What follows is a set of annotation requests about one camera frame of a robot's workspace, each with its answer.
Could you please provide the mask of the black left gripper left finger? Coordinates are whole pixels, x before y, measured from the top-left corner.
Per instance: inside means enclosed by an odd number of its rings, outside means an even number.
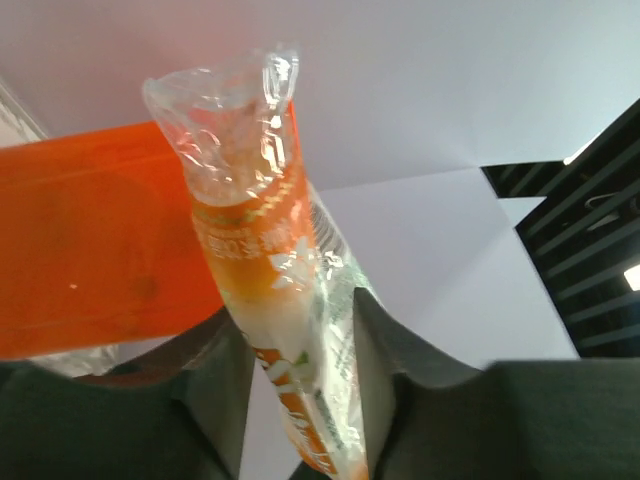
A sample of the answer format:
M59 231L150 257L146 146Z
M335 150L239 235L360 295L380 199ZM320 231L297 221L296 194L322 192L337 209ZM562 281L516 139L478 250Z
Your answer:
M1 367L5 479L236 479L253 356L229 314L101 376Z

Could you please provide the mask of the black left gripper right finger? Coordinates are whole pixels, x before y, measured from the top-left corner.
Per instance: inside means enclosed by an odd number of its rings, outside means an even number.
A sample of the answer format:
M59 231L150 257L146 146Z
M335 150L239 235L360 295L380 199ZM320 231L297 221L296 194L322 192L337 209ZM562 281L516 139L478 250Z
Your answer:
M354 333L375 479L635 479L635 359L476 369L394 320L364 288Z

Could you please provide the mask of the tall orange label tea bottle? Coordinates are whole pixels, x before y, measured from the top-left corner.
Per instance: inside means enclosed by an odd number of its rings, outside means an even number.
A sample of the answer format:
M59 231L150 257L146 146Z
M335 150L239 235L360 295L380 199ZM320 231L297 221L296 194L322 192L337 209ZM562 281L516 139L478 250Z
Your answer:
M206 263L290 440L332 479L369 479L354 293L370 283L306 173L299 67L279 45L148 79L142 96L181 161Z

